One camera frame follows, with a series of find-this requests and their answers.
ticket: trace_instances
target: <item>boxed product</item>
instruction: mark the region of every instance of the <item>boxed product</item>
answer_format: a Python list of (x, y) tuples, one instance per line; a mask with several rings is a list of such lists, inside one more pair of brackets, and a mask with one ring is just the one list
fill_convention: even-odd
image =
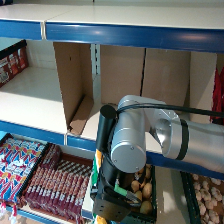
[(92, 170), (92, 161), (62, 153), (50, 145), (24, 191), (30, 208), (80, 223), (81, 208)]
[(0, 51), (0, 87), (28, 67), (25, 40)]
[(181, 172), (191, 223), (223, 223), (224, 181)]
[(23, 206), (22, 192), (47, 146), (13, 138), (0, 141), (0, 201)]

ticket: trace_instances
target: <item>blue shelf edge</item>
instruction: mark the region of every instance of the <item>blue shelf edge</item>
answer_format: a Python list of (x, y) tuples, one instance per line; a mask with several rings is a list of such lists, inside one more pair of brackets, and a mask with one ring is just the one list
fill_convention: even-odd
[(46, 23), (51, 41), (224, 53), (224, 30), (86, 23)]
[[(12, 207), (6, 206), (6, 210), (9, 211), (9, 212), (12, 212)], [(55, 221), (52, 221), (50, 219), (46, 219), (46, 218), (43, 218), (41, 216), (38, 216), (38, 215), (35, 215), (35, 214), (32, 214), (32, 213), (26, 212), (26, 211), (23, 211), (23, 210), (20, 210), (20, 209), (17, 210), (17, 214), (21, 215), (23, 217), (26, 217), (28, 219), (33, 219), (33, 220), (38, 221), (40, 223), (60, 224), (59, 222), (55, 222)]]
[(67, 136), (67, 146), (85, 149), (92, 152), (96, 151), (95, 141), (70, 135)]
[(0, 131), (64, 145), (64, 134), (54, 133), (0, 120)]
[(82, 214), (83, 218), (93, 220), (92, 212), (89, 212), (89, 211), (86, 211), (86, 210), (82, 209), (81, 214)]
[(40, 22), (0, 20), (0, 37), (42, 40)]
[(153, 153), (153, 152), (146, 152), (147, 155), (147, 163), (161, 166), (164, 168), (175, 169), (187, 173), (195, 173), (203, 176), (213, 177), (220, 180), (224, 180), (224, 174), (218, 173), (215, 171), (208, 170), (202, 166), (183, 162), (180, 160), (174, 160), (164, 157), (162, 154)]

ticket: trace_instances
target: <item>black cable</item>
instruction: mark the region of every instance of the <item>black cable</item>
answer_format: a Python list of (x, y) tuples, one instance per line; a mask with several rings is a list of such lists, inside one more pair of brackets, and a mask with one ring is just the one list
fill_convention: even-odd
[(138, 109), (138, 108), (176, 110), (176, 111), (182, 111), (187, 113), (224, 118), (224, 113), (221, 113), (221, 112), (202, 110), (202, 109), (196, 109), (196, 108), (180, 107), (180, 106), (174, 106), (174, 105), (166, 105), (166, 104), (155, 104), (155, 103), (141, 103), (141, 104), (133, 104), (133, 105), (124, 106), (117, 110), (117, 114), (119, 115), (120, 113), (128, 109)]

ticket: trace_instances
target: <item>robotic arm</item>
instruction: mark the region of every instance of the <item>robotic arm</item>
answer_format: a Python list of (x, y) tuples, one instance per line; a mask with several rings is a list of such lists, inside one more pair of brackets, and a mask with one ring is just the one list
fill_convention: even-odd
[(107, 220), (121, 221), (137, 204), (128, 189), (146, 164), (145, 132), (160, 144), (163, 156), (224, 173), (223, 126), (185, 121), (150, 104), (165, 108), (164, 102), (138, 96), (122, 98), (117, 112), (109, 105), (101, 108), (96, 146), (104, 158), (91, 197), (93, 212)]
[[(125, 96), (118, 109), (147, 103), (164, 104), (148, 98)], [(185, 121), (172, 110), (153, 108), (129, 109), (119, 114), (111, 147), (111, 160), (118, 169), (132, 173), (144, 166), (145, 131), (150, 131), (160, 144), (164, 157), (224, 173), (223, 126)]]

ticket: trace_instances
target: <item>potato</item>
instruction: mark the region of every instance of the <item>potato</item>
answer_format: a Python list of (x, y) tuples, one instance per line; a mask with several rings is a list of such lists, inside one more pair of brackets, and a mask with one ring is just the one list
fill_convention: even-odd
[(140, 213), (149, 215), (152, 213), (152, 204), (150, 201), (143, 201), (140, 208)]
[(140, 188), (142, 189), (146, 184), (146, 178), (144, 179), (144, 181), (142, 182), (142, 184), (140, 185)]
[(151, 196), (151, 194), (152, 194), (152, 184), (147, 183), (142, 190), (142, 196), (143, 198), (148, 199)]
[(135, 193), (135, 196), (136, 196), (140, 201), (142, 201), (142, 192), (141, 192), (141, 191), (137, 191), (137, 192)]
[(146, 164), (146, 167), (148, 167), (149, 169), (151, 169), (152, 165)]
[(144, 172), (144, 166), (143, 166), (142, 169), (140, 169), (140, 170), (138, 171), (138, 173), (143, 173), (143, 172)]
[(138, 191), (139, 190), (139, 182), (137, 180), (132, 181), (131, 188), (132, 188), (132, 190), (133, 190), (134, 193), (136, 191)]
[(149, 179), (150, 176), (151, 176), (151, 170), (150, 170), (148, 167), (146, 167), (146, 174), (145, 174), (145, 177), (146, 177), (147, 179)]

